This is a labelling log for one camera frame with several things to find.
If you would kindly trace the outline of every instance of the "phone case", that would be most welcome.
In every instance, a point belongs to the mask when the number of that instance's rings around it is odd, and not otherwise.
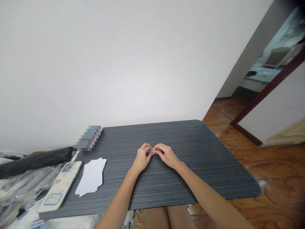
[[[38,207],[38,213],[54,211],[61,206],[69,193],[70,186],[74,182],[81,165],[81,161],[65,164],[56,177],[53,186]]]

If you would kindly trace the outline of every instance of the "door frame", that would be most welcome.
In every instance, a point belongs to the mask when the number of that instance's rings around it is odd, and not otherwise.
[[[266,87],[260,92],[260,94],[237,115],[237,117],[231,122],[231,125],[238,129],[239,128],[238,123],[304,61],[305,61],[305,47],[303,47],[301,52],[299,52],[284,67],[284,69],[268,85],[266,85]]]

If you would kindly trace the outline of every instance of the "forearm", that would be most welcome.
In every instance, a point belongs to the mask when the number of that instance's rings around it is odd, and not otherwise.
[[[131,168],[119,188],[117,194],[112,199],[108,206],[103,218],[97,226],[97,229],[110,228],[110,229],[121,229],[125,221],[130,197],[139,173]]]
[[[253,229],[253,226],[233,206],[184,163],[179,164],[176,171],[185,180],[202,208],[221,229]]]

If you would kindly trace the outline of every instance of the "striped table surface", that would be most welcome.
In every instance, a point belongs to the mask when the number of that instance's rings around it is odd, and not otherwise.
[[[79,152],[75,161],[83,164],[106,158],[103,184],[95,193],[79,197],[75,190],[81,180],[80,170],[63,206],[40,214],[42,219],[104,213],[133,164],[143,143],[163,143],[195,174],[225,199],[260,195],[254,178],[199,120],[151,123],[103,128],[93,151]],[[191,190],[158,155],[153,155],[139,175],[130,200],[130,210],[197,203]]]

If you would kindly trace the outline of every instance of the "chair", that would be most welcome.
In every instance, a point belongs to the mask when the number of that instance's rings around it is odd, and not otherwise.
[[[292,50],[293,48],[291,47],[279,47],[272,49],[271,54],[263,67],[272,67],[277,69]]]

